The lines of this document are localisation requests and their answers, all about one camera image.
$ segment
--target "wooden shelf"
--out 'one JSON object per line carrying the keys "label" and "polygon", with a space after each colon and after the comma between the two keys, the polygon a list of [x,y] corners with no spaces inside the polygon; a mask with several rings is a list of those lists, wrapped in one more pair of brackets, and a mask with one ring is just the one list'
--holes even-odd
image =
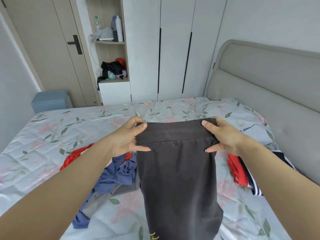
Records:
{"label": "wooden shelf", "polygon": [[126,76],[123,78],[123,80],[121,78],[106,79],[106,80],[102,80],[100,83],[124,83],[128,81],[129,81],[129,78]]}
{"label": "wooden shelf", "polygon": [[106,41],[106,40],[96,40],[96,43],[100,43],[100,44],[125,44],[124,42],[114,42],[114,41]]}

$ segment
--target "wardrobe door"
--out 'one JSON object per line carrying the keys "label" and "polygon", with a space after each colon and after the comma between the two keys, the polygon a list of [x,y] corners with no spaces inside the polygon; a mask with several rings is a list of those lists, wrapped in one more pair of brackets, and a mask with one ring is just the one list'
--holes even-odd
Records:
{"label": "wardrobe door", "polygon": [[122,0],[132,102],[157,100],[161,0]]}
{"label": "wardrobe door", "polygon": [[195,2],[161,0],[158,100],[181,98]]}
{"label": "wardrobe door", "polygon": [[196,0],[182,98],[202,97],[226,0]]}

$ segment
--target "white bottle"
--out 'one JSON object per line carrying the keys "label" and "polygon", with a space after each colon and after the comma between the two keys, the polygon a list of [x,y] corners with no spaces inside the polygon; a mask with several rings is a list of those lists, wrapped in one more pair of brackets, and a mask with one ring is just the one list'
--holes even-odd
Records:
{"label": "white bottle", "polygon": [[98,33],[101,30],[101,25],[100,25],[100,21],[99,21],[99,17],[98,16],[94,16],[96,23],[94,24],[94,30],[96,33]]}
{"label": "white bottle", "polygon": [[122,25],[119,16],[117,16],[117,18],[115,19],[115,26],[117,27],[118,42],[123,42]]}

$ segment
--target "door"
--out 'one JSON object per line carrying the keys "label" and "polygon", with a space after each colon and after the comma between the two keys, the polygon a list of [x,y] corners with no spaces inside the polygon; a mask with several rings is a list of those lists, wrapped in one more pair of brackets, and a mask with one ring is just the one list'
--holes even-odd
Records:
{"label": "door", "polygon": [[158,100],[182,96],[196,0],[161,0]]}
{"label": "door", "polygon": [[74,107],[97,105],[70,1],[4,3],[45,90],[67,90]]}
{"label": "door", "polygon": [[196,0],[183,98],[202,97],[226,0]]}
{"label": "door", "polygon": [[122,2],[132,102],[157,100],[161,0]]}

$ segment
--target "beige headboard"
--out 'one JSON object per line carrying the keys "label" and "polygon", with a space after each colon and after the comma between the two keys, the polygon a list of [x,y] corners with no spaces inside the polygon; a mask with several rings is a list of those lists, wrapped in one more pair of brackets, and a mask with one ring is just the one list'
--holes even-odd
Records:
{"label": "beige headboard", "polygon": [[206,95],[234,98],[261,113],[279,149],[320,185],[320,54],[229,40]]}

